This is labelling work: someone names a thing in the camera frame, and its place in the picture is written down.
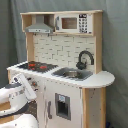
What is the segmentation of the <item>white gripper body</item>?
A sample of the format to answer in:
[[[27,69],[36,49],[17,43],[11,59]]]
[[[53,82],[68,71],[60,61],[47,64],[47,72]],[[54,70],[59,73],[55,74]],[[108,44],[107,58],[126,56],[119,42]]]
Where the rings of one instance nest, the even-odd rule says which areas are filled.
[[[33,90],[30,83],[22,73],[19,73],[13,76],[11,81],[14,83],[20,83],[23,86],[24,93],[28,101],[32,101],[37,98],[35,91]]]

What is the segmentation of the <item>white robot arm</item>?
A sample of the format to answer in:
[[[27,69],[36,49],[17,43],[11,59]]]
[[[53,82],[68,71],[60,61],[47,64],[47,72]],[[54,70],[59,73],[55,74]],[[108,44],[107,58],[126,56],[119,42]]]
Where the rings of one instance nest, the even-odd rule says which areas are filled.
[[[10,108],[0,111],[0,118],[20,114],[13,121],[0,124],[0,128],[39,128],[37,119],[32,114],[26,114],[29,102],[36,99],[36,93],[27,78],[19,73],[9,84],[0,89],[0,104],[9,102]]]

